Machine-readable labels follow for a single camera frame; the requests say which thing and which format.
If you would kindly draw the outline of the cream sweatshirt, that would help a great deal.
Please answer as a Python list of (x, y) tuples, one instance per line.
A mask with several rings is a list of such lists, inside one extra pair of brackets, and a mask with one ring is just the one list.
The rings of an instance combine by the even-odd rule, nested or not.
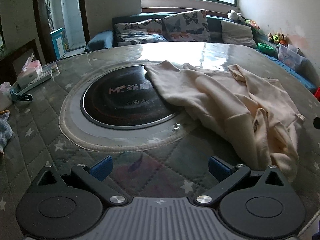
[(247, 166), (264, 170), (276, 165), (294, 181), (305, 117), (277, 79), (263, 79), (237, 64), (224, 72), (163, 61), (145, 70), (166, 102), (184, 107), (228, 140)]

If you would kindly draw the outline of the red plastic stool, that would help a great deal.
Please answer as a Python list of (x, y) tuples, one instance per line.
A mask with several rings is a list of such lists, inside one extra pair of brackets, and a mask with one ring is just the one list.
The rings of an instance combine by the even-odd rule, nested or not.
[(314, 93), (314, 97), (319, 101), (320, 100), (320, 87)]

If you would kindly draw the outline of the clear plastic storage box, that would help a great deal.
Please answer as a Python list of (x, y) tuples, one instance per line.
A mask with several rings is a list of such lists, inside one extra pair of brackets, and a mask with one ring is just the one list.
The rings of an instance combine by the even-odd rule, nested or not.
[(282, 44), (279, 45), (278, 60), (293, 70), (299, 69), (306, 63), (305, 57), (300, 56), (298, 53)]

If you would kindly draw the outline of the black round induction cooktop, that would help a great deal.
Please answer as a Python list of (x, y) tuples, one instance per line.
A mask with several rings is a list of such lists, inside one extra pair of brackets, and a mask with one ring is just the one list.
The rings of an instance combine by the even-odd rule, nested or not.
[(95, 79), (84, 91), (80, 108), (90, 122), (118, 130), (155, 126), (181, 112), (159, 95), (143, 65), (112, 70)]

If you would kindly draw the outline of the colourful plush toys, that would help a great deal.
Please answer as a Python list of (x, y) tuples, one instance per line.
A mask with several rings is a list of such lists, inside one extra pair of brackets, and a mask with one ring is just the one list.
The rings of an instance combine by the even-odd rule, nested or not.
[(287, 35), (283, 33), (268, 33), (268, 41), (276, 45), (281, 44), (283, 46), (287, 46)]

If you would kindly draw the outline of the blue grey knitted cloth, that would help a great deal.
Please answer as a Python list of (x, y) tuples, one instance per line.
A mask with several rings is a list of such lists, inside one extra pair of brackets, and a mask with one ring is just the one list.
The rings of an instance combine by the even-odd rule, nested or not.
[(0, 119), (0, 152), (3, 155), (4, 149), (12, 137), (13, 131), (11, 126), (8, 123), (8, 119), (10, 116), (10, 111), (5, 110), (1, 111), (1, 119)]

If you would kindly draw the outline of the long flat white box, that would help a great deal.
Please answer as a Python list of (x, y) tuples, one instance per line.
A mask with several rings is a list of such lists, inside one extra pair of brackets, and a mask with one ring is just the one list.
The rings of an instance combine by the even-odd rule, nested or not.
[(39, 86), (40, 84), (46, 82), (47, 80), (53, 79), (53, 72), (52, 70), (45, 72), (44, 74), (40, 75), (39, 77), (37, 77), (35, 80), (31, 81), (29, 83), (29, 85), (27, 85), (27, 87), (25, 87), (24, 89), (20, 90), (18, 92), (18, 95), (23, 95), (26, 92), (28, 92), (29, 90), (35, 88), (36, 86)]

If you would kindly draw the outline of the grey plain cushion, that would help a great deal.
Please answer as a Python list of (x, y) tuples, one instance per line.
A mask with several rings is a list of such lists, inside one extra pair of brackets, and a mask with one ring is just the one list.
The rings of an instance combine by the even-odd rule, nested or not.
[(222, 40), (226, 44), (236, 44), (256, 49), (258, 46), (249, 26), (221, 20)]

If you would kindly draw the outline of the white tissue box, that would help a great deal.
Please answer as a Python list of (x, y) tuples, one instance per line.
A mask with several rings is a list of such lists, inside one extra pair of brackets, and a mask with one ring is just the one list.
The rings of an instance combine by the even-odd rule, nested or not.
[(17, 83), (21, 88), (27, 87), (29, 83), (42, 74), (42, 65), (39, 60), (33, 60), (34, 55), (28, 57), (20, 74), (17, 77)]

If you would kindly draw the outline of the panda plush toy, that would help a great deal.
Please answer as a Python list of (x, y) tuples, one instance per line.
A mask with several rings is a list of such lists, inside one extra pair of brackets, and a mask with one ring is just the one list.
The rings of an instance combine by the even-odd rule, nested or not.
[(240, 12), (236, 12), (234, 10), (230, 10), (227, 12), (227, 17), (229, 20), (234, 21), (234, 22), (240, 22), (240, 23), (245, 23), (246, 19)]

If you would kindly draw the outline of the blue sectional sofa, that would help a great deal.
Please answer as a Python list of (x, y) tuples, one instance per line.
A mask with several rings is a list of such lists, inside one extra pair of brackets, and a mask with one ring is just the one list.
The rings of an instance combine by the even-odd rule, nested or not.
[(318, 87), (302, 75), (307, 59), (298, 48), (287, 44), (286, 35), (263, 35), (248, 21), (238, 23), (208, 16), (204, 10), (115, 17), (112, 19), (112, 29), (95, 35), (85, 51), (169, 41), (227, 43), (251, 47), (293, 75), (311, 93), (317, 92)]

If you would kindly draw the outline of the blue white small cabinet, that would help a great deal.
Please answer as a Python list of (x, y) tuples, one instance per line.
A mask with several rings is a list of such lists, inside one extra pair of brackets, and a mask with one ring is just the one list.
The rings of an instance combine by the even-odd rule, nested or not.
[(59, 28), (50, 33), (54, 46), (55, 55), (58, 60), (61, 57), (63, 57), (66, 53), (65, 44), (63, 41), (63, 32), (64, 28)]

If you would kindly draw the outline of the butterfly pillow upright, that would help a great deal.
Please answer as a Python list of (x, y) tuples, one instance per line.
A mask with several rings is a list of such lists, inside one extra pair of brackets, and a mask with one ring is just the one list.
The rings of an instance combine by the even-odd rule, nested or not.
[(163, 18), (171, 41), (209, 42), (210, 32), (204, 9), (181, 12)]

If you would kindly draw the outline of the butterfly pillow lying flat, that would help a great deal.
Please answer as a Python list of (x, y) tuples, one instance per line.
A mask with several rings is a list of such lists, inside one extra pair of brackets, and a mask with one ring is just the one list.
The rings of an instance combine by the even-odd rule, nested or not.
[(158, 18), (140, 22), (116, 23), (114, 29), (119, 47), (167, 42), (163, 36), (162, 20)]

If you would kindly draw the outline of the dark wooden door frame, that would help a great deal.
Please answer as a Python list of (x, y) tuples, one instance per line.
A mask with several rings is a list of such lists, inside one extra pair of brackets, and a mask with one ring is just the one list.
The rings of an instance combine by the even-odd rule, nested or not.
[[(79, 0), (82, 27), (86, 44), (90, 41), (85, 0)], [(57, 60), (52, 38), (50, 37), (45, 0), (33, 0), (33, 10), (41, 51), (46, 63)]]

